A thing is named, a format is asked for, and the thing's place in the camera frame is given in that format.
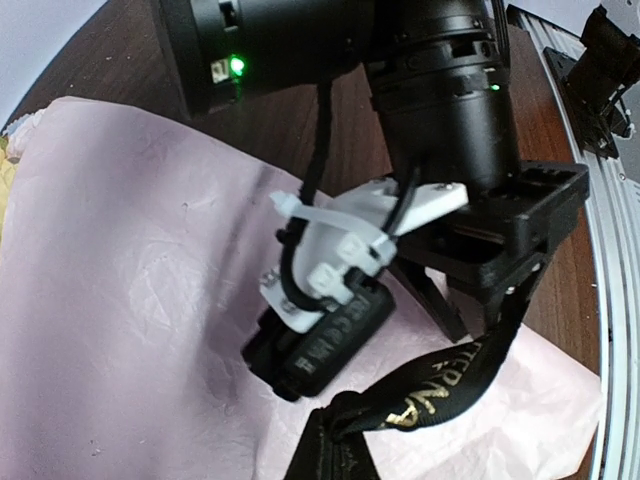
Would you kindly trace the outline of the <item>purple wrapping paper sheet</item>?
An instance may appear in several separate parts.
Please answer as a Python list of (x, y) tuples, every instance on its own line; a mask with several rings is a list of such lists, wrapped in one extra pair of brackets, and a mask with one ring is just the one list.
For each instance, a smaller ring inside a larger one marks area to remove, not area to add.
[(448, 346), (413, 297), (318, 398), (240, 350), (279, 257), (288, 173), (143, 110), (66, 97), (34, 117), (1, 241), (5, 479), (279, 479), (309, 413)]

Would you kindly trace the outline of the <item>pale yellow fake flower bunch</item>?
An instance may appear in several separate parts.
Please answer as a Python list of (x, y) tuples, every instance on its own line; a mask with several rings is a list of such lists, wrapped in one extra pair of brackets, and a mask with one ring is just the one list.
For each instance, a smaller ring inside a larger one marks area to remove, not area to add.
[(10, 147), (9, 138), (1, 136), (1, 178), (0, 178), (0, 216), (1, 227), (4, 227), (10, 191), (16, 176), (21, 154)]

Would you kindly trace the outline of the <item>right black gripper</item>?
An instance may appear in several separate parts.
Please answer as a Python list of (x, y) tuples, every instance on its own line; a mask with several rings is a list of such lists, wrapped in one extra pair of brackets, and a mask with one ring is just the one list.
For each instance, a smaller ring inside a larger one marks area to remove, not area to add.
[(424, 267), (456, 290), (484, 295), (486, 330), (521, 319), (588, 197), (587, 166), (528, 161), (511, 184), (401, 237), (391, 273), (453, 343), (468, 330)]

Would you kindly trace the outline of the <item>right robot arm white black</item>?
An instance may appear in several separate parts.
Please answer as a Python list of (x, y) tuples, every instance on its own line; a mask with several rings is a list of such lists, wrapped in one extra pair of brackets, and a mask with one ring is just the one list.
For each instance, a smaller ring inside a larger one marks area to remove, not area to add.
[(589, 195), (585, 166), (520, 158), (500, 2), (155, 1), (157, 37), (183, 113), (331, 83), (362, 67), (394, 175), (458, 183), (469, 204), (400, 244), (398, 269), (452, 341), (466, 327), (433, 268), (495, 323), (509, 289), (534, 291)]

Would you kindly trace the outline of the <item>black ribbon gold lettering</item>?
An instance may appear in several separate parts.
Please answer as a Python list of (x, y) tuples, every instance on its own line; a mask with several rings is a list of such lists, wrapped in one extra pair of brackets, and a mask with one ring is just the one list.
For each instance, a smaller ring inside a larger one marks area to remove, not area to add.
[(364, 434), (451, 421), (487, 392), (523, 319), (508, 317), (468, 343), (415, 358), (367, 390), (345, 391), (308, 417), (286, 479), (378, 479)]

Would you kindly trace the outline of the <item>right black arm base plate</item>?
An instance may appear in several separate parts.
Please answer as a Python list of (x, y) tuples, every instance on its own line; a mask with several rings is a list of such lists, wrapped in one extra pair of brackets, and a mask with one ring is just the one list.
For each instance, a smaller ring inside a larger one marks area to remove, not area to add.
[(639, 82), (639, 38), (625, 34), (600, 5), (588, 17), (575, 60), (551, 47), (543, 50), (559, 88), (578, 146), (600, 158), (618, 158), (616, 135), (632, 131), (622, 96)]

